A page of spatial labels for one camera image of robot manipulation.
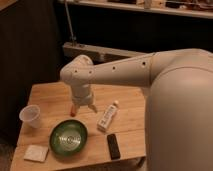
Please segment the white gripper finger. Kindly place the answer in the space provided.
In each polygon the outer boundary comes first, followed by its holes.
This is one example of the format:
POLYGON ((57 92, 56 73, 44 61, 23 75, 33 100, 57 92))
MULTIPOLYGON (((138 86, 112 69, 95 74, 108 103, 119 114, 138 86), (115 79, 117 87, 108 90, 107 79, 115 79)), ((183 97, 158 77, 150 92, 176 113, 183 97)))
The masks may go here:
POLYGON ((97 107, 94 104, 89 104, 88 107, 93 110, 95 113, 98 112, 97 107))
POLYGON ((77 114, 77 113, 78 113, 78 110, 80 109, 80 106, 74 105, 73 108, 74 108, 74 109, 73 109, 73 110, 74 110, 74 113, 77 114))

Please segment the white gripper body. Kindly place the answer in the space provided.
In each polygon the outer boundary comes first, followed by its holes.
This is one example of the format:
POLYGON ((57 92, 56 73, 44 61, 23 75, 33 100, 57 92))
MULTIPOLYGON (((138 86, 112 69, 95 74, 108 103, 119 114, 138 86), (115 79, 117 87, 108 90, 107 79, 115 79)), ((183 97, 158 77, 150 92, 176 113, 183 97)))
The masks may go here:
POLYGON ((74 105, 76 106, 88 106, 91 105, 93 103, 93 93, 90 92, 87 95, 77 95, 77 94, 73 94, 72 95, 72 102, 74 105))

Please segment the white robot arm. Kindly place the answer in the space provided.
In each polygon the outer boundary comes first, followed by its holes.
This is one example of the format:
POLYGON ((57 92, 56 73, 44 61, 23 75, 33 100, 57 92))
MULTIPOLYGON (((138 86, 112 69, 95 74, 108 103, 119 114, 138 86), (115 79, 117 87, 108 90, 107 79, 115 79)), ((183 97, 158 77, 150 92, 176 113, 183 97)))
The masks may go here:
POLYGON ((213 53, 161 51, 95 65, 77 56, 60 71, 73 103, 91 102, 92 84, 148 89, 145 144, 149 171, 213 171, 213 53))

